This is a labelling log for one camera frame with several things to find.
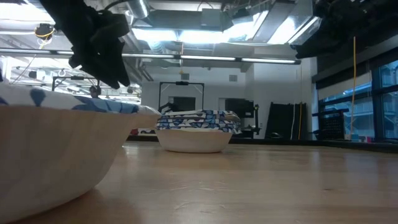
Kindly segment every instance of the blue and white cloth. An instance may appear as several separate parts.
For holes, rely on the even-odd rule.
[[[179,129],[182,131],[222,131],[240,134],[239,117],[232,111],[198,110],[163,114],[156,124],[157,130]]]
[[[110,100],[73,96],[38,88],[0,83],[0,106],[36,106],[61,110],[83,110],[102,113],[159,114],[148,106]]]

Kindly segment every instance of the blinds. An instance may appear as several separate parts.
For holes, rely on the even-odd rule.
[[[365,83],[369,83],[371,81],[372,81],[371,72],[368,72],[361,76],[356,77],[355,86],[360,86]],[[353,87],[354,87],[354,78],[350,78],[349,80],[345,80],[343,82],[339,82],[318,90],[318,99],[322,100],[329,96],[341,94],[342,92],[350,90]]]

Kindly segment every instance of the wooden tabletop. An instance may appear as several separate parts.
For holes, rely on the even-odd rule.
[[[398,223],[398,156],[242,144],[184,154],[127,143],[93,190],[17,223]]]

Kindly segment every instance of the white bowl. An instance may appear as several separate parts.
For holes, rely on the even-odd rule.
[[[219,130],[202,128],[184,130],[156,130],[156,135],[165,150],[193,153],[221,152],[232,137],[232,133]]]
[[[0,106],[0,223],[77,198],[108,172],[132,128],[159,115]]]

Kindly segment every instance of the wooden table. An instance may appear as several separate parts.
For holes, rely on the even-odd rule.
[[[255,145],[184,154],[127,143],[95,189],[17,223],[398,223],[398,156]]]

